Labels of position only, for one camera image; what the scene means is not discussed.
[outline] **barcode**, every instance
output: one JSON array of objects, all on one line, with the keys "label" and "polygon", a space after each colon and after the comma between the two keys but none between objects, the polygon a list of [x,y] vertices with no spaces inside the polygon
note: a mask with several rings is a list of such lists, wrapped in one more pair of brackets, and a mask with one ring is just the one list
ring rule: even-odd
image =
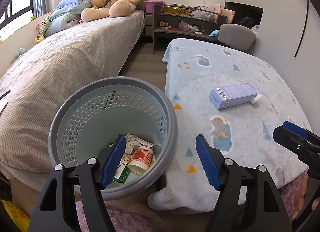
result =
[{"label": "barcode", "polygon": [[216,88],[217,92],[219,93],[219,95],[221,95],[222,99],[227,99],[228,97],[226,96],[226,94],[222,91],[221,88]]}]

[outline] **purple box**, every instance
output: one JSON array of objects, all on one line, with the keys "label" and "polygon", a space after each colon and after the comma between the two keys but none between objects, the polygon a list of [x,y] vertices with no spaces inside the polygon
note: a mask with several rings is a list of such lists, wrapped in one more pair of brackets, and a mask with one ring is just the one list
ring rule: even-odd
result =
[{"label": "purple box", "polygon": [[258,92],[252,85],[229,85],[212,89],[210,99],[219,110],[248,103],[257,95]]},{"label": "purple box", "polygon": [[147,14],[152,14],[152,5],[153,4],[164,4],[164,0],[146,0],[146,13]]}]

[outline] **gray bedspread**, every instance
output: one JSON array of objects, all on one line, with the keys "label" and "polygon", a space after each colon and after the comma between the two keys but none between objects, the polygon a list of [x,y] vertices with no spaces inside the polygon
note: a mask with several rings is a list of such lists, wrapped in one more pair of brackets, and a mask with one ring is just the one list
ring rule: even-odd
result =
[{"label": "gray bedspread", "polygon": [[81,23],[45,38],[14,62],[0,81],[0,94],[11,90],[0,116],[0,166],[6,173],[51,172],[48,134],[56,112],[81,87],[117,76],[143,28],[139,10]]}]

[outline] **chair backrest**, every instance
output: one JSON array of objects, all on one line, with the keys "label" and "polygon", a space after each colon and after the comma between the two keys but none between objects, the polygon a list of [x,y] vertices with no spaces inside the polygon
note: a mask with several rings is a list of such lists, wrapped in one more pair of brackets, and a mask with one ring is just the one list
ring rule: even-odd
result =
[{"label": "chair backrest", "polygon": [[223,24],[220,27],[219,41],[227,46],[246,51],[256,40],[256,34],[249,28],[237,24]]}]

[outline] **green plush toy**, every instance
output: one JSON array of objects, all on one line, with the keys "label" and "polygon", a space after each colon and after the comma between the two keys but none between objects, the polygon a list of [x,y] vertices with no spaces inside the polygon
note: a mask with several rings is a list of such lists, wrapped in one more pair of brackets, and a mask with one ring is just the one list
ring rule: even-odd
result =
[{"label": "green plush toy", "polygon": [[47,31],[47,29],[49,28],[50,25],[50,16],[47,16],[44,21],[41,22],[41,24],[37,25],[37,34],[38,36],[35,38],[35,44],[38,44],[39,42],[41,42],[42,40],[44,40],[44,34]]},{"label": "green plush toy", "polygon": [[49,28],[50,25],[50,20],[49,20],[50,16],[47,16],[44,21],[41,22],[40,24],[40,29],[37,32],[38,35],[43,35],[45,34],[47,28]]}]

